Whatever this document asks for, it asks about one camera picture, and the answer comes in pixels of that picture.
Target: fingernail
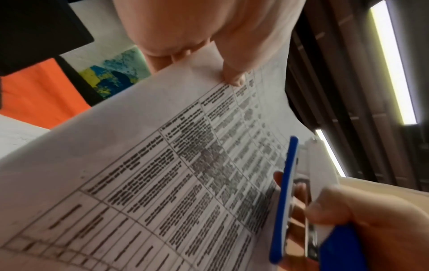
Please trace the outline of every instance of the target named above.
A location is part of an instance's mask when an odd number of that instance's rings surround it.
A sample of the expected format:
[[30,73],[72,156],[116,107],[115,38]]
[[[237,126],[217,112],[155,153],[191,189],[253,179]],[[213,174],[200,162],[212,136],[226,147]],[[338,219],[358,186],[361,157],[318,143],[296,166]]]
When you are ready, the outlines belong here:
[[313,201],[305,208],[305,215],[310,219],[317,219],[323,211],[322,206],[317,201]]

